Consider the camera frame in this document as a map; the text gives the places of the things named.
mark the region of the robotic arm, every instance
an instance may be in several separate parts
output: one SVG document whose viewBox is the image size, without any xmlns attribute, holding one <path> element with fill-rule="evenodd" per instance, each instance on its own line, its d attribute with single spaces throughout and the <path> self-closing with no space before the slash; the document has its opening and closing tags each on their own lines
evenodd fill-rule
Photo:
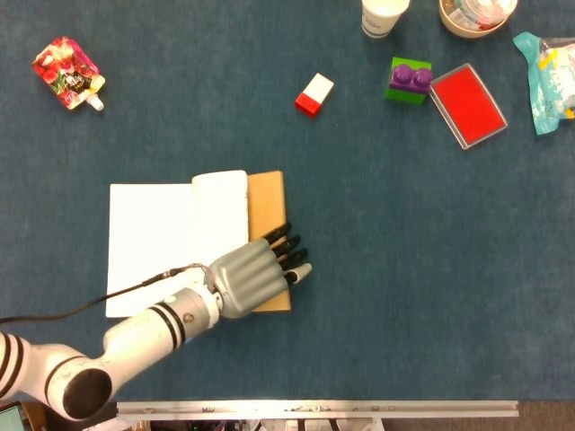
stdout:
<svg viewBox="0 0 575 431">
<path fill-rule="evenodd" d="M 302 264 L 306 249 L 290 253 L 298 236 L 272 247 L 289 228 L 285 224 L 216 260 L 204 286 L 183 288 L 110 328 L 97 359 L 0 332 L 0 400 L 23 391 L 64 418 L 90 418 L 124 383 L 212 328 L 220 315 L 243 317 L 307 276 L 312 266 Z"/>
</svg>

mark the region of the robot finger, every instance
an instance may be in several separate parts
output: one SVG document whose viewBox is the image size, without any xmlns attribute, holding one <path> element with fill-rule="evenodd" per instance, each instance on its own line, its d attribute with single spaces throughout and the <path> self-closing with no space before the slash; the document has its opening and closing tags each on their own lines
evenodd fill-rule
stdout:
<svg viewBox="0 0 575 431">
<path fill-rule="evenodd" d="M 292 251 L 301 241 L 301 237 L 296 235 L 292 238 L 287 238 L 285 241 L 281 242 L 279 245 L 276 245 L 271 250 L 276 253 L 277 257 L 281 257 L 284 254 L 288 254 Z"/>
<path fill-rule="evenodd" d="M 298 250 L 295 253 L 288 255 L 283 259 L 279 265 L 284 271 L 291 269 L 297 265 L 300 265 L 302 261 L 307 257 L 307 249 Z"/>
<path fill-rule="evenodd" d="M 270 244 L 273 244 L 282 236 L 286 236 L 289 232 L 289 229 L 291 229 L 291 223 L 287 222 L 282 226 L 275 228 L 273 231 L 266 233 L 265 235 L 263 235 L 263 238 L 265 238 L 266 241 L 269 242 Z"/>
<path fill-rule="evenodd" d="M 288 285 L 296 285 L 304 278 L 306 278 L 307 275 L 312 272 L 312 269 L 313 268 L 311 263 L 305 263 L 297 268 L 289 269 L 286 271 L 284 278 L 286 279 Z"/>
</svg>

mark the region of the open notebook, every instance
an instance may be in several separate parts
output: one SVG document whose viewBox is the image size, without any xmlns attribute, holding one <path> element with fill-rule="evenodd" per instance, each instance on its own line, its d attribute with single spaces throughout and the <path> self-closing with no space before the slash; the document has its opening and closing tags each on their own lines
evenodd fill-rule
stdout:
<svg viewBox="0 0 575 431">
<path fill-rule="evenodd" d="M 209 265 L 285 221 L 281 172 L 215 172 L 191 184 L 112 184 L 108 294 L 169 268 Z M 203 278 L 193 269 L 117 296 L 107 301 L 106 316 L 134 315 Z M 290 309 L 286 291 L 257 311 Z"/>
</svg>

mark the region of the eraser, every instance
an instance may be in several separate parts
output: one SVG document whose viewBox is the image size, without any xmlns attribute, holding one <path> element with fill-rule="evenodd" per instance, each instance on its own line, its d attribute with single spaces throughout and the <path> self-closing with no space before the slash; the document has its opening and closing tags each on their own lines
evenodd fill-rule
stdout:
<svg viewBox="0 0 575 431">
<path fill-rule="evenodd" d="M 315 117 L 332 88 L 332 81 L 321 74 L 315 74 L 314 79 L 297 96 L 296 108 Z"/>
<path fill-rule="evenodd" d="M 470 64 L 433 80 L 430 97 L 464 150 L 507 127 L 499 106 Z"/>
</svg>

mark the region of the round container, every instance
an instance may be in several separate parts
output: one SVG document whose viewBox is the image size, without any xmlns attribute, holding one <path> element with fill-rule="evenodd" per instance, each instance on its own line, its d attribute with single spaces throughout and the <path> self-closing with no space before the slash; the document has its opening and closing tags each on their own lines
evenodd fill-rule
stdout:
<svg viewBox="0 0 575 431">
<path fill-rule="evenodd" d="M 410 0 L 362 0 L 361 27 L 367 36 L 387 36 L 410 5 Z"/>
<path fill-rule="evenodd" d="M 510 16 L 518 0 L 455 0 L 456 10 L 449 15 L 467 30 L 489 30 Z"/>
<path fill-rule="evenodd" d="M 505 24 L 505 22 L 507 22 L 507 19 L 509 17 L 507 16 L 502 22 L 500 22 L 495 27 L 492 27 L 488 30 L 474 31 L 466 29 L 465 27 L 462 27 L 461 25 L 458 25 L 455 22 L 453 22 L 446 13 L 446 10 L 443 6 L 443 0 L 438 0 L 438 3 L 439 3 L 439 18 L 441 18 L 443 24 L 447 27 L 449 31 L 451 31 L 455 35 L 466 39 L 478 39 L 493 33 L 494 31 L 500 29 Z"/>
</svg>

